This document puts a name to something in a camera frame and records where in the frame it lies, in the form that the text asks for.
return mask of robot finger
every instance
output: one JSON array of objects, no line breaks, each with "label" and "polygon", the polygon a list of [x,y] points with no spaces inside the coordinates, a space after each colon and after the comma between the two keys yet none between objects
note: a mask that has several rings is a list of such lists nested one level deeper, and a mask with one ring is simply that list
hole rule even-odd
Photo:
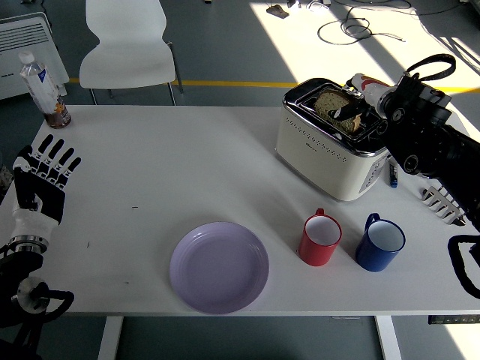
[{"label": "robot finger", "polygon": [[64,189],[65,185],[67,184],[68,178],[72,175],[72,172],[75,170],[76,167],[80,164],[82,159],[80,157],[75,158],[68,166],[68,168],[58,176],[58,179],[55,183],[55,186],[59,189]]},{"label": "robot finger", "polygon": [[53,166],[48,175],[46,176],[46,180],[51,183],[55,184],[57,178],[59,177],[60,172],[62,171],[63,166],[67,162],[67,160],[74,154],[74,148],[69,148],[61,157],[58,163]]},{"label": "robot finger", "polygon": [[47,150],[48,146],[53,141],[53,135],[49,133],[45,139],[43,139],[40,146],[38,146],[37,151],[31,153],[31,161],[34,163],[31,167],[31,171],[35,174],[38,171],[38,167],[41,162],[41,158],[44,155],[44,152]]},{"label": "robot finger", "polygon": [[46,158],[38,166],[37,175],[40,176],[42,179],[47,178],[47,173],[50,170],[53,159],[58,154],[58,152],[60,151],[64,143],[65,141],[63,139],[60,139],[59,141],[57,141],[56,144],[52,147],[52,149],[48,153],[48,155],[46,156]]}]

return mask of purple plate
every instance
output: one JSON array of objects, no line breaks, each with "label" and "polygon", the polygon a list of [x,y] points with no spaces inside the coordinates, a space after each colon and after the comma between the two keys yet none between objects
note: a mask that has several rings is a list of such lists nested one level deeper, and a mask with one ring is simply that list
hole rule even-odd
[{"label": "purple plate", "polygon": [[228,314],[255,300],[269,277],[262,242],[237,223],[207,223],[178,243],[170,260],[173,289],[192,308]]}]

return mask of toaster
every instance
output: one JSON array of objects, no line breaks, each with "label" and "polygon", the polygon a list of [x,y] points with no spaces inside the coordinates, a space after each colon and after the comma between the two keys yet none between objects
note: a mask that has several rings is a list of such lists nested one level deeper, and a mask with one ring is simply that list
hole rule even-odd
[{"label": "toaster", "polygon": [[319,96],[342,87],[328,79],[310,79],[283,97],[276,152],[285,162],[337,200],[359,198],[377,181],[389,152],[377,136],[381,118],[373,110],[361,115],[354,133],[322,118]]}]

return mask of yellow floor line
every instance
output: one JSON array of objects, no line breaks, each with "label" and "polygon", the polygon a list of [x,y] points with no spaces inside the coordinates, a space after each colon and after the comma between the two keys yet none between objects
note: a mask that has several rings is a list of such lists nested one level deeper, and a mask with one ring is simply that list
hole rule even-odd
[{"label": "yellow floor line", "polygon": [[[70,83],[79,83],[77,77],[70,78]],[[297,82],[261,82],[261,81],[220,81],[220,80],[182,80],[185,86],[229,86],[251,88],[286,88],[291,89],[298,85]],[[480,94],[480,88],[439,87],[438,90],[447,94],[470,93]]]}]

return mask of blue mug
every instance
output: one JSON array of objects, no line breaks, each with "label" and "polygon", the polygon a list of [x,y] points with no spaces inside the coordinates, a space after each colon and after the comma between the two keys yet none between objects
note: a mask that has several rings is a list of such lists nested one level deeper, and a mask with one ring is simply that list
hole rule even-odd
[{"label": "blue mug", "polygon": [[369,272],[381,272],[405,246],[405,234],[377,213],[368,215],[365,232],[355,252],[357,263]]}]

